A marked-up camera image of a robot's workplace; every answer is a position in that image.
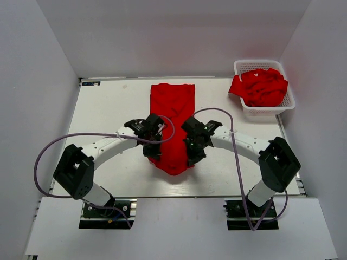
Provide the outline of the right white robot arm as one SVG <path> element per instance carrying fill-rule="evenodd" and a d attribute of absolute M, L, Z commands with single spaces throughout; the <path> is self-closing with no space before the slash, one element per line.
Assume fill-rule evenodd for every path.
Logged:
<path fill-rule="evenodd" d="M 206 124 L 189 117 L 181 126 L 186 133 L 188 162 L 192 166 L 206 157 L 208 146 L 234 152 L 260 167 L 261 180 L 248 192 L 245 210 L 259 215 L 265 203 L 276 193 L 283 193 L 301 169 L 301 164 L 284 138 L 264 140 L 233 132 L 222 123 L 210 120 Z"/>

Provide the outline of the red t shirt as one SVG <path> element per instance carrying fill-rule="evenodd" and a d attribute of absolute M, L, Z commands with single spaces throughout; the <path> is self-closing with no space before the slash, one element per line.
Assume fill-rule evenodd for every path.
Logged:
<path fill-rule="evenodd" d="M 181 126 L 195 112 L 194 84 L 153 84 L 150 90 L 150 113 L 165 116 L 167 124 L 162 130 L 160 159 L 150 159 L 154 165 L 171 176 L 186 171 L 188 157 L 184 139 L 186 133 Z"/>

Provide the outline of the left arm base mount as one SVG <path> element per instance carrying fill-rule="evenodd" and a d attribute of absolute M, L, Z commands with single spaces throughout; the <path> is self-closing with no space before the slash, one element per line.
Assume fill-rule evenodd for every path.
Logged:
<path fill-rule="evenodd" d="M 136 199 L 116 199 L 113 207 L 118 210 L 96 209 L 90 203 L 83 203 L 79 229 L 82 230 L 130 230 L 136 216 Z"/>

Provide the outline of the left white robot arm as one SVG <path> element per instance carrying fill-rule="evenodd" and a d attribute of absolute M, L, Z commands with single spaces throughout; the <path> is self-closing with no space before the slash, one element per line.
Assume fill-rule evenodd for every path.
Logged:
<path fill-rule="evenodd" d="M 145 120 L 130 120 L 120 127 L 114 136 L 106 136 L 92 144 L 65 148 L 53 174 L 54 179 L 75 200 L 84 200 L 95 205 L 102 216 L 114 211 L 114 197 L 94 182 L 94 171 L 116 155 L 143 146 L 144 155 L 159 158 L 163 140 L 160 130 L 164 120 L 150 114 Z"/>

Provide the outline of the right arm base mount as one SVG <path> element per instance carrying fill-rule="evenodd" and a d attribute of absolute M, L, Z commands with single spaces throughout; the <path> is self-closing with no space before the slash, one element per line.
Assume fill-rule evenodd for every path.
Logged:
<path fill-rule="evenodd" d="M 246 200 L 251 223 L 254 227 L 256 226 L 263 212 L 267 209 L 268 203 L 269 201 L 267 201 L 262 207 L 256 207 L 254 204 Z M 223 207 L 226 211 L 228 231 L 250 231 L 241 199 L 226 200 Z M 257 230 L 278 230 L 278 221 L 272 221 L 272 219 L 276 216 L 277 211 L 274 202 L 271 202 L 271 205 Z"/>

